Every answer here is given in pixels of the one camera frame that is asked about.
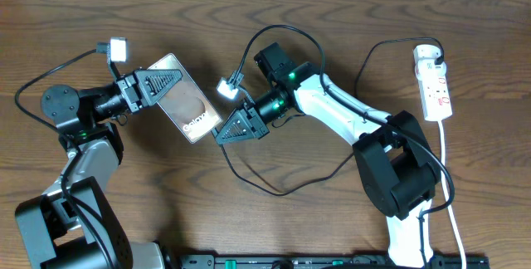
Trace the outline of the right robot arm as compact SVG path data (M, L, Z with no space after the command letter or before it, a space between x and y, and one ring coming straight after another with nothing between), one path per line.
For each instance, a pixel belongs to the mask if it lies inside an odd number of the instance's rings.
M363 188L386 216L388 256L400 267L425 267L433 257L421 214L431 206L441 171L416 118L375 110L338 88L309 62L296 65L276 42L254 57L272 88L234 109L218 144L260 139L291 108L327 125L353 147Z

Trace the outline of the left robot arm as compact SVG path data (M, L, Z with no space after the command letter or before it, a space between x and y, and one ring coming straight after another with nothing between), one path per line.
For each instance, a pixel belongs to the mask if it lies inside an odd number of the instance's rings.
M180 70L138 69L104 87L55 85L41 108L54 120L67 154L59 178L20 203L15 219L33 268L177 268L158 242L131 242L104 190L122 162L116 120L155 105L181 79Z

